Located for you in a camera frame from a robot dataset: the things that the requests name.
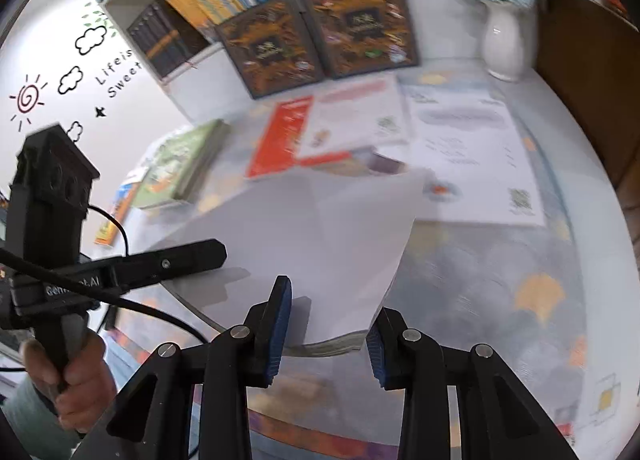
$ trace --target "person's sleeve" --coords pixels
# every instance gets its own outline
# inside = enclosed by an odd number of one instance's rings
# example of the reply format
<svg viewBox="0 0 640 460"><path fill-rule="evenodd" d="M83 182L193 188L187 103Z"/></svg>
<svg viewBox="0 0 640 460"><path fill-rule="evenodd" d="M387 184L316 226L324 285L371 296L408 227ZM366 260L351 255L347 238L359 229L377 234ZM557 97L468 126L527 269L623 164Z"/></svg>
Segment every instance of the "person's sleeve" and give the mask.
<svg viewBox="0 0 640 460"><path fill-rule="evenodd" d="M75 431L65 431L38 398L30 379L2 405L2 411L29 455L40 460L68 460L78 445Z"/></svg>

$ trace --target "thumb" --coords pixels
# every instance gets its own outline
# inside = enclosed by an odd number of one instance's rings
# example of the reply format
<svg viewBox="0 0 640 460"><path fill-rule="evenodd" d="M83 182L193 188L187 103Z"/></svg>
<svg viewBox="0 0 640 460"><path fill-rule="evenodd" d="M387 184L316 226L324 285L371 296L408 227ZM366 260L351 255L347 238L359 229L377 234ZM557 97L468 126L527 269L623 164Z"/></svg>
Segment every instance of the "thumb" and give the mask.
<svg viewBox="0 0 640 460"><path fill-rule="evenodd" d="M31 380L42 381L45 384L57 385L60 382L60 374L56 367L49 361L42 345L36 339L30 339L20 347L24 369Z"/></svg>

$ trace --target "metal screw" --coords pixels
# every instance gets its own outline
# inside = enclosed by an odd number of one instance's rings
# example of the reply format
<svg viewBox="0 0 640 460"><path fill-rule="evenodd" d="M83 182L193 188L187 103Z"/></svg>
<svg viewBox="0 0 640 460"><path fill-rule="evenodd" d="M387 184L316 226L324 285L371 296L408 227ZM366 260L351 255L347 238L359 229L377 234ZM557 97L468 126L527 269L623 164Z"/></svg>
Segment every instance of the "metal screw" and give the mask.
<svg viewBox="0 0 640 460"><path fill-rule="evenodd" d="M494 354L494 349L489 345L478 345L476 347L476 354L478 354L480 357L488 359Z"/></svg>
<svg viewBox="0 0 640 460"><path fill-rule="evenodd" d="M175 353L175 345L173 343L164 343L158 348L160 357L171 357Z"/></svg>
<svg viewBox="0 0 640 460"><path fill-rule="evenodd" d="M231 337L234 339L242 339L247 337L251 333L251 330L244 325L238 325L231 328Z"/></svg>
<svg viewBox="0 0 640 460"><path fill-rule="evenodd" d="M402 338L405 341L411 341L412 343L419 341L420 337L422 337L422 334L420 334L420 332L414 330L413 328L407 328L404 332L402 332Z"/></svg>

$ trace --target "finger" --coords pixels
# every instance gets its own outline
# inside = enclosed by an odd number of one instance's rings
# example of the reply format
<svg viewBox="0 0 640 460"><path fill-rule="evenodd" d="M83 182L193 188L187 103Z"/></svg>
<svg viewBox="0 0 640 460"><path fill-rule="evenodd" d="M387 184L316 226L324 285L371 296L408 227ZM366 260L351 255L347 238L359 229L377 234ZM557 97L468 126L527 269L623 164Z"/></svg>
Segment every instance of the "finger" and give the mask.
<svg viewBox="0 0 640 460"><path fill-rule="evenodd" d="M108 366L103 362L98 376L82 384L69 386L56 399L56 409L63 415L79 413L102 401L107 406L116 395L116 385Z"/></svg>
<svg viewBox="0 0 640 460"><path fill-rule="evenodd" d="M68 413L60 416L58 421L63 429L76 429L80 433L88 433L95 423L98 422L103 411L104 408L101 406L92 406L79 413Z"/></svg>
<svg viewBox="0 0 640 460"><path fill-rule="evenodd" d="M20 347L24 369L33 380L41 380L46 384L57 385L60 382L60 373L49 361L47 353L42 345L35 339L30 339Z"/></svg>
<svg viewBox="0 0 640 460"><path fill-rule="evenodd" d="M104 349L104 341L95 332L87 330L84 347L65 368L66 382L69 385L82 384L95 377L102 364Z"/></svg>

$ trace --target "brown illustrated book cover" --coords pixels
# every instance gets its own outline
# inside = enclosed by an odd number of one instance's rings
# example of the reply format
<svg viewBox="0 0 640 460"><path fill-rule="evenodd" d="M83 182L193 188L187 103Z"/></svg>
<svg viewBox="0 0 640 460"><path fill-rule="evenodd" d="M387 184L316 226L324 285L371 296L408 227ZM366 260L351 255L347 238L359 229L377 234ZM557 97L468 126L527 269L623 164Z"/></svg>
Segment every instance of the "brown illustrated book cover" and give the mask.
<svg viewBox="0 0 640 460"><path fill-rule="evenodd" d="M303 0L333 78L419 64L405 0Z"/></svg>
<svg viewBox="0 0 640 460"><path fill-rule="evenodd" d="M254 98L324 78L292 0L268 0L223 22L220 40Z"/></svg>

